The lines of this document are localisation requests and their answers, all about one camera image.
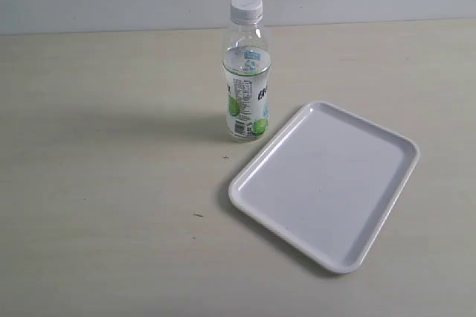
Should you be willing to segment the white rectangular plastic tray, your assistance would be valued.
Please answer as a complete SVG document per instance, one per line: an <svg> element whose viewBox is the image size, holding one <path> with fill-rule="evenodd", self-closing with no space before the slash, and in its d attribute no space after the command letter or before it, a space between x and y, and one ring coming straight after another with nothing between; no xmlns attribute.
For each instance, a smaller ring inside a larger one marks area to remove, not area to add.
<svg viewBox="0 0 476 317"><path fill-rule="evenodd" d="M356 271L419 160L409 138L302 106L229 184L234 207L327 271Z"/></svg>

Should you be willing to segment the white bottle cap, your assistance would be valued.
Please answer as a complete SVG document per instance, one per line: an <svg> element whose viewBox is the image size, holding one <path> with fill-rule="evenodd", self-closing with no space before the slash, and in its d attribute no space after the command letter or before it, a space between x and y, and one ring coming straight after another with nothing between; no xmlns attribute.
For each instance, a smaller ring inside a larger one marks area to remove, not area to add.
<svg viewBox="0 0 476 317"><path fill-rule="evenodd" d="M263 0L231 0L230 20L238 25L254 25L263 19Z"/></svg>

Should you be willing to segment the clear plastic drink bottle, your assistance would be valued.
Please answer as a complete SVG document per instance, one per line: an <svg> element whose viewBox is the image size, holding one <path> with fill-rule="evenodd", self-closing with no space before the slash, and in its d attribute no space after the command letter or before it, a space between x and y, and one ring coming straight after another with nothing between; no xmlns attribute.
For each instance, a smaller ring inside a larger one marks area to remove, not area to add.
<svg viewBox="0 0 476 317"><path fill-rule="evenodd" d="M232 136L239 140L255 141L268 129L271 63L263 23L231 23L222 51L222 66L228 98L226 123Z"/></svg>

